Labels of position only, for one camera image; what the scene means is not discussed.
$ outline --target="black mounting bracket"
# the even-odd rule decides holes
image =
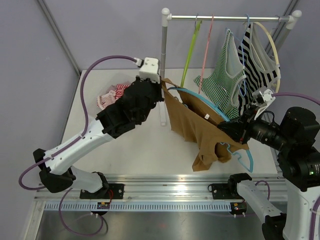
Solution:
[[[125,185],[122,183],[109,183],[109,188],[104,195],[96,195],[95,193],[82,190],[80,192],[80,199],[110,199],[110,190],[113,192],[112,199],[124,198]]]
[[[214,200],[229,200],[229,199],[239,199],[243,198],[237,194],[230,191],[227,183],[213,183],[208,186],[208,190],[212,193]]]
[[[262,233],[265,240],[285,240],[283,230],[286,225],[287,214],[280,216],[265,216],[265,223],[262,224]]]

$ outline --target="brown shirt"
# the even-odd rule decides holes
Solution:
[[[249,149],[247,144],[233,141],[217,128],[224,120],[211,107],[196,96],[178,91],[182,102],[188,106],[186,107],[168,91],[165,83],[174,84],[168,78],[162,79],[171,130],[184,137],[186,141],[197,143],[199,147],[199,154],[192,165],[194,172],[208,170],[215,161],[225,163],[230,160],[231,154],[227,151],[227,144],[230,144],[231,152]]]

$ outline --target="cable clip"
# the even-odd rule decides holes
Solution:
[[[144,64],[144,61],[140,58],[137,58],[137,57],[134,57],[134,59],[136,60],[136,62],[134,64],[137,65],[138,68],[141,68],[142,65]]]
[[[50,160],[54,160],[55,157],[52,156],[52,154],[55,154],[55,152],[53,152],[53,151],[51,151],[51,150],[48,150],[48,151],[45,152],[45,155],[44,155],[43,158],[49,158]]]
[[[79,137],[82,138],[82,139],[85,139],[86,136],[85,135],[82,135],[82,133],[79,133]]]
[[[312,212],[313,214],[319,215],[320,216],[320,211],[315,211],[312,208],[310,208],[310,212]]]

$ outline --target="white table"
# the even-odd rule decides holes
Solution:
[[[184,87],[197,92],[198,87],[193,79],[200,74],[200,69],[189,69]],[[211,73],[206,69],[205,76]],[[180,84],[182,69],[167,69],[165,76],[174,83]],[[105,94],[110,85],[126,81],[134,81],[138,74],[136,69],[93,70],[88,75],[84,85],[84,99],[88,113],[92,119],[101,110],[96,101],[99,94]],[[107,175],[125,176],[211,176],[228,177],[230,174],[246,173],[237,159],[227,163],[214,162],[207,171],[193,172],[192,164],[199,152],[193,142],[186,142],[181,136],[171,131],[168,113],[167,125],[161,126],[159,106],[153,109],[146,122],[119,138],[106,143],[74,164],[75,167],[94,172],[99,171]],[[78,86],[63,141],[82,131],[85,124],[83,109],[80,102],[80,84]],[[253,177],[274,177],[277,170],[271,149],[255,140],[250,140],[249,148],[254,160]],[[240,150],[242,159],[249,164],[247,154]]]

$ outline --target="clothes hanger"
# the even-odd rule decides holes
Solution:
[[[169,87],[168,90],[177,90],[177,91],[182,91],[182,92],[186,92],[192,96],[195,96],[197,98],[199,98],[201,101],[203,101],[205,104],[207,104],[210,108],[212,108],[218,115],[220,115],[222,117],[223,120],[225,120],[226,122],[229,122],[230,119],[217,107],[217,105],[215,105],[214,103],[212,103],[211,101],[207,100],[206,98],[204,98],[203,96],[201,96],[198,93],[195,93],[189,89],[186,88],[181,88],[181,87]],[[239,152],[231,152],[230,151],[230,144],[229,143],[224,143],[224,142],[220,142],[221,145],[227,144],[227,151],[232,155],[232,156],[238,156],[238,162],[246,169],[248,170],[250,173],[253,172],[254,170],[254,159],[251,155],[251,152],[249,149],[245,150],[249,161],[250,161],[250,166],[247,167],[245,165],[245,163],[242,161],[242,155]]]
[[[273,51],[275,64],[276,64],[277,66],[279,66],[280,63],[279,63],[278,51],[277,51],[275,42],[274,42],[274,40],[272,39],[272,36],[270,35],[270,33],[268,32],[268,30],[266,29],[266,27],[263,26],[260,22],[255,21],[254,23],[257,24],[260,28],[262,28],[262,30],[263,30],[263,31],[265,32],[265,34],[267,35],[267,37],[268,37],[268,39],[269,39],[269,42],[270,42],[270,45],[271,45],[271,48],[272,48],[272,51]],[[278,93],[278,92],[279,92],[279,88],[280,88],[280,79],[279,79],[279,80],[277,81],[277,83],[276,83],[275,93]]]
[[[207,60],[207,53],[208,53],[208,48],[209,48],[209,42],[210,42],[210,36],[211,36],[211,30],[212,30],[212,25],[214,23],[214,15],[212,14],[212,19],[210,23],[210,28],[209,28],[209,33],[208,33],[208,40],[206,42],[206,48],[204,52],[204,59],[203,59],[203,64],[202,64],[202,70],[201,70],[201,75],[200,75],[200,82],[199,82],[199,91],[198,94],[201,92],[201,86],[202,86],[202,79],[204,77],[204,72],[205,72],[205,66],[206,66],[206,60]]]
[[[191,40],[191,43],[190,43],[188,56],[186,57],[186,61],[185,61],[184,69],[183,69],[182,79],[181,79],[181,83],[180,83],[180,87],[181,88],[185,84],[185,79],[186,79],[186,75],[187,75],[187,70],[188,70],[188,67],[189,67],[190,59],[191,59],[192,53],[194,51],[194,47],[196,45],[196,40],[197,40],[198,33],[199,33],[199,30],[200,30],[200,26],[201,26],[201,23],[202,23],[202,21],[199,21],[197,23],[197,17],[198,17],[198,14],[195,17],[194,32],[193,32],[193,35],[192,35],[192,40]]]

